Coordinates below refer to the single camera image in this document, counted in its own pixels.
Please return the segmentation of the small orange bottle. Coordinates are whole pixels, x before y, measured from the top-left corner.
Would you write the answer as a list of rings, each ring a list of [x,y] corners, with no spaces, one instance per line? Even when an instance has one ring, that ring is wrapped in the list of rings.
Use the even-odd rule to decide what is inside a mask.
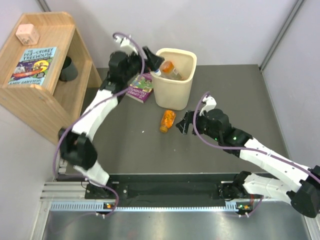
[[[176,118],[176,113],[173,110],[167,109],[164,111],[162,116],[159,130],[162,133],[167,133],[168,130],[173,126]]]

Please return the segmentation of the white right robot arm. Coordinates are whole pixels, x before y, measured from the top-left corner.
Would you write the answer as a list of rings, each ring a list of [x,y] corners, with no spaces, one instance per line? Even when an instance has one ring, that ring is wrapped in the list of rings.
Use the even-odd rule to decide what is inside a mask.
[[[272,175],[268,178],[241,171],[232,182],[237,197],[252,194],[277,199],[308,218],[315,218],[320,213],[319,165],[301,165],[274,152],[251,134],[232,126],[229,117],[220,109],[187,111],[175,126],[185,135],[189,125],[193,125],[194,135],[210,137],[217,142],[216,148]]]

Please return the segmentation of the cream plastic bin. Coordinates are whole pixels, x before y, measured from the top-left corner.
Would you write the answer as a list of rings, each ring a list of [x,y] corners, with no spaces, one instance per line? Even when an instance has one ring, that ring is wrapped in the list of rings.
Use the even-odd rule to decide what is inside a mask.
[[[156,103],[166,109],[183,110],[189,101],[197,56],[190,51],[177,48],[161,48],[156,54],[170,61],[184,80],[167,79],[164,75],[151,72]]]

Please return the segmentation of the orange bottle white cap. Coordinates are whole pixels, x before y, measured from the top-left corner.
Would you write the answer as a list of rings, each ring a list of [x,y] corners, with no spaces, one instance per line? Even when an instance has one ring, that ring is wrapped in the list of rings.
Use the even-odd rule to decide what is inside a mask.
[[[185,81],[186,78],[177,70],[174,64],[167,60],[160,66],[161,75],[169,80]]]

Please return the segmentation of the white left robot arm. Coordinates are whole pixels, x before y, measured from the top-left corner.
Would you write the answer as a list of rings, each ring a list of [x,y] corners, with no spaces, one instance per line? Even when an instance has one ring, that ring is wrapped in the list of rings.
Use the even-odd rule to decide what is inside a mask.
[[[91,199],[109,198],[114,191],[108,183],[110,175],[98,162],[93,138],[108,114],[116,108],[128,91],[129,82],[145,73],[157,72],[165,61],[146,46],[142,53],[117,50],[110,54],[108,72],[93,101],[68,128],[58,132],[60,157],[88,180]]]

